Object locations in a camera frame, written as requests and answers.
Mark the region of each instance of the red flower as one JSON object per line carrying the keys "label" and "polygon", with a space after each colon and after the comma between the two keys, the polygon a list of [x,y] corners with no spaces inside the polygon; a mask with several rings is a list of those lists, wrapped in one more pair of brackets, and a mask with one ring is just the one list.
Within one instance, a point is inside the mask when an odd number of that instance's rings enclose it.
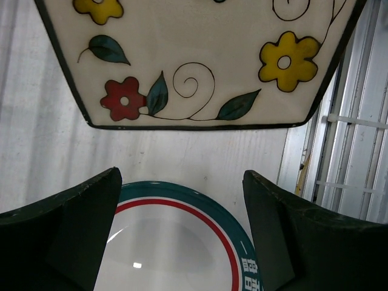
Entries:
{"label": "red flower", "polygon": [[147,105],[146,97],[138,93],[139,81],[134,77],[126,78],[122,83],[109,80],[105,84],[105,90],[107,96],[100,100],[100,104],[110,110],[113,121],[138,119],[139,108]]}

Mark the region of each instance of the black swirl design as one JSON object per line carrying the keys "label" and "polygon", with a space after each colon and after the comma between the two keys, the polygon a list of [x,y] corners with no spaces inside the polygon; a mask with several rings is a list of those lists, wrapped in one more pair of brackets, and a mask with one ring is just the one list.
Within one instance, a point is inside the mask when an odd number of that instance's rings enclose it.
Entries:
{"label": "black swirl design", "polygon": [[202,63],[200,63],[200,62],[187,62],[187,63],[185,63],[185,64],[183,64],[183,65],[180,65],[180,66],[176,69],[176,71],[175,71],[175,73],[174,73],[174,75],[173,75],[173,81],[172,81],[173,88],[174,88],[175,92],[176,92],[180,97],[183,97],[183,98],[191,98],[191,97],[193,97],[193,96],[195,95],[195,93],[198,91],[198,87],[199,87],[199,82],[198,82],[198,80],[197,80],[196,78],[194,78],[194,77],[188,77],[188,78],[186,78],[186,79],[184,80],[184,84],[185,84],[187,81],[190,81],[190,80],[191,80],[191,81],[194,81],[195,84],[196,84],[196,88],[195,88],[195,90],[194,90],[194,92],[193,92],[192,94],[190,94],[190,95],[183,95],[183,94],[180,93],[180,92],[178,91],[178,89],[176,88],[176,81],[175,81],[176,74],[180,71],[181,68],[183,68],[183,67],[185,67],[185,66],[187,66],[187,65],[200,65],[200,66],[206,68],[206,69],[210,72],[210,74],[211,74],[211,76],[212,76],[212,79],[213,79],[213,90],[212,90],[212,93],[211,93],[209,99],[207,100],[207,102],[206,102],[200,109],[198,109],[195,113],[191,114],[190,117],[188,117],[188,119],[191,119],[194,115],[196,115],[196,114],[197,114],[198,112],[200,112],[203,108],[205,108],[205,106],[206,106],[206,105],[210,102],[210,100],[212,99],[212,97],[213,97],[213,95],[214,95],[214,92],[215,92],[215,89],[216,89],[216,85],[215,85],[215,84],[216,84],[216,79],[215,79],[215,77],[214,77],[214,74],[213,74],[212,70],[211,70],[208,66],[206,66],[206,65],[204,65],[204,64],[202,64]]}

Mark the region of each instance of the curved vine design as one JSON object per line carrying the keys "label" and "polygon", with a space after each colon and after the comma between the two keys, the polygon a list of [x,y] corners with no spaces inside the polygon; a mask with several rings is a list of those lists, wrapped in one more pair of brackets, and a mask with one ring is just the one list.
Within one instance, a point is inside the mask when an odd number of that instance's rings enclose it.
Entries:
{"label": "curved vine design", "polygon": [[332,7],[332,18],[330,20],[330,23],[329,23],[329,26],[326,30],[326,34],[325,34],[325,37],[322,41],[322,44],[325,42],[326,38],[327,38],[327,35],[329,34],[329,30],[330,30],[330,27],[332,26],[334,20],[336,19],[336,17],[341,13],[342,9],[344,8],[345,4],[346,4],[346,1],[347,0],[344,0],[344,2],[342,3],[341,7],[338,9],[337,12],[335,12],[335,1],[336,0],[333,0],[333,7]]}
{"label": "curved vine design", "polygon": [[[285,16],[281,16],[282,12],[290,12],[290,9],[298,9],[301,10],[297,12],[297,15],[291,16],[290,18],[286,18]],[[294,0],[272,0],[272,11],[276,14],[276,16],[283,21],[295,21],[306,14],[308,9],[310,8],[310,0],[304,0],[303,3],[301,1],[294,1]]]}
{"label": "curved vine design", "polygon": [[183,95],[182,93],[180,93],[179,92],[179,90],[176,88],[176,76],[177,76],[177,74],[181,71],[181,69],[183,69],[185,66],[187,66],[187,65],[200,65],[200,66],[203,66],[203,67],[205,67],[207,70],[208,70],[208,72],[211,74],[211,76],[212,76],[212,79],[213,79],[213,89],[212,89],[212,92],[211,92],[211,94],[210,94],[210,97],[209,97],[209,99],[205,102],[205,104],[200,108],[200,109],[198,109],[195,113],[192,113],[189,117],[187,117],[186,119],[192,119],[197,113],[199,113],[203,108],[205,108],[205,106],[210,102],[210,100],[213,98],[213,95],[214,95],[214,92],[215,92],[215,89],[216,89],[216,79],[215,79],[215,77],[214,77],[214,74],[213,74],[213,72],[212,72],[212,70],[210,69],[210,68],[208,68],[206,65],[204,65],[204,64],[201,64],[200,62],[187,62],[187,63],[185,63],[185,64],[183,64],[183,65],[180,65],[176,70],[175,70],[175,73],[174,73],[174,75],[173,75],[173,78],[172,78],[172,84],[173,84],[173,88],[174,88],[174,90],[175,90],[175,92],[180,96],[180,97],[183,97],[183,98],[191,98],[191,97],[193,97],[196,93],[197,93],[197,91],[198,91],[198,87],[199,87],[199,82],[198,82],[198,80],[196,79],[196,78],[194,78],[194,77],[187,77],[185,80],[184,80],[184,84],[186,84],[186,82],[187,81],[190,81],[190,80],[192,80],[192,81],[194,81],[195,82],[195,84],[196,84],[196,88],[195,88],[195,90],[194,90],[194,92],[191,94],[191,95]]}

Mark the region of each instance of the plate rim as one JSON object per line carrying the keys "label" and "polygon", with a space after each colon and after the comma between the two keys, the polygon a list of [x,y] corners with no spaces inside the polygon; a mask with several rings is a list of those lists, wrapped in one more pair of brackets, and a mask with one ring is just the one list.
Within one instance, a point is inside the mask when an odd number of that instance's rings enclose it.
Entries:
{"label": "plate rim", "polygon": [[[183,199],[172,198],[171,195],[170,196],[169,195],[162,196],[162,195],[155,195],[154,193],[152,193],[149,196],[134,195],[132,198],[129,198],[129,199],[128,199],[128,197],[125,197],[126,195],[129,195],[129,193],[125,193],[125,192],[129,192],[131,190],[142,190],[144,188],[153,189],[153,190],[164,190],[164,191],[168,191],[168,192],[177,192],[177,193],[179,193],[178,195],[181,197],[186,196],[189,198],[194,198],[197,200],[198,203],[202,203],[204,206],[207,206],[207,207],[210,207],[210,208],[216,210],[218,215],[221,215],[222,219],[224,221],[220,223],[219,219],[216,219],[214,217],[214,213],[206,212],[205,210],[201,209],[200,207],[197,207],[196,205],[193,205],[190,202],[184,201]],[[131,183],[123,184],[120,198],[119,198],[119,202],[118,202],[118,207],[121,205],[124,205],[126,202],[128,202],[132,199],[142,200],[142,199],[158,198],[158,197],[160,197],[162,199],[163,198],[164,199],[171,199],[173,201],[178,201],[178,202],[181,202],[183,204],[187,204],[190,207],[193,207],[195,210],[204,213],[206,216],[211,218],[213,220],[213,222],[215,222],[216,226],[222,230],[224,235],[229,240],[229,244],[231,244],[233,252],[235,253],[236,261],[237,261],[238,268],[239,268],[239,286],[240,286],[239,288],[240,289],[238,289],[238,290],[239,291],[248,290],[248,289],[246,289],[245,282],[244,282],[245,277],[246,277],[244,274],[247,271],[244,270],[244,268],[243,268],[243,262],[241,260],[243,258],[243,256],[241,255],[242,251],[239,249],[240,247],[239,247],[239,244],[236,243],[236,239],[238,238],[240,240],[240,242],[242,242],[242,240],[245,243],[249,242],[248,246],[246,244],[242,244],[242,247],[246,253],[246,257],[254,257],[255,262],[256,262],[256,266],[257,266],[257,257],[256,257],[256,251],[255,251],[255,248],[253,246],[252,240],[249,238],[247,232],[244,230],[242,225],[237,221],[237,219],[225,207],[223,207],[220,203],[216,202],[211,197],[209,197],[205,194],[202,194],[201,192],[198,192],[196,190],[193,190],[191,188],[188,188],[186,186],[182,186],[182,185],[175,184],[172,182],[165,182],[165,181],[138,181],[138,182],[131,182]],[[232,231],[227,230],[225,227],[223,227],[222,226],[223,224],[227,224],[228,227],[232,229]],[[262,278],[260,276],[259,270],[257,270],[256,275],[251,275],[251,276],[253,276],[254,278],[257,279],[257,283],[259,286],[259,288],[257,290],[263,291],[263,281],[262,281]]]}

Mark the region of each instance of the plate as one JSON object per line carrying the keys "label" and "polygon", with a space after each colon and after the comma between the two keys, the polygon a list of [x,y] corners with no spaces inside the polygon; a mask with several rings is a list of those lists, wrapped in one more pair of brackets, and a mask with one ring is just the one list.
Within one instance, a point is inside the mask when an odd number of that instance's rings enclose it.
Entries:
{"label": "plate", "polygon": [[35,0],[102,129],[306,123],[366,0]]}
{"label": "plate", "polygon": [[209,197],[166,182],[123,186],[95,291],[263,291],[255,249]]}

